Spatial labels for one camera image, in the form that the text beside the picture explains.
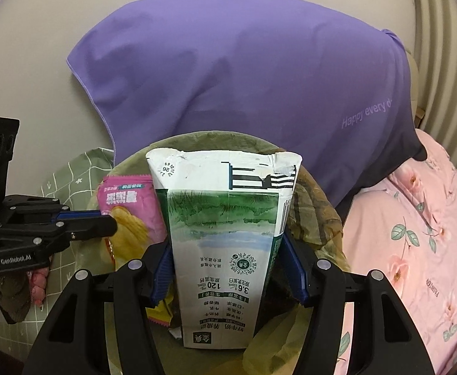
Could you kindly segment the operator left hand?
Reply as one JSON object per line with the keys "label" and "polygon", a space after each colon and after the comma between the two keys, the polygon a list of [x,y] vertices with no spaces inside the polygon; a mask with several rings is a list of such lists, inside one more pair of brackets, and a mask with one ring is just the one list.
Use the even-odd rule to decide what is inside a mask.
{"label": "operator left hand", "polygon": [[0,276],[0,311],[8,324],[22,322],[30,309],[29,281],[24,272]]}

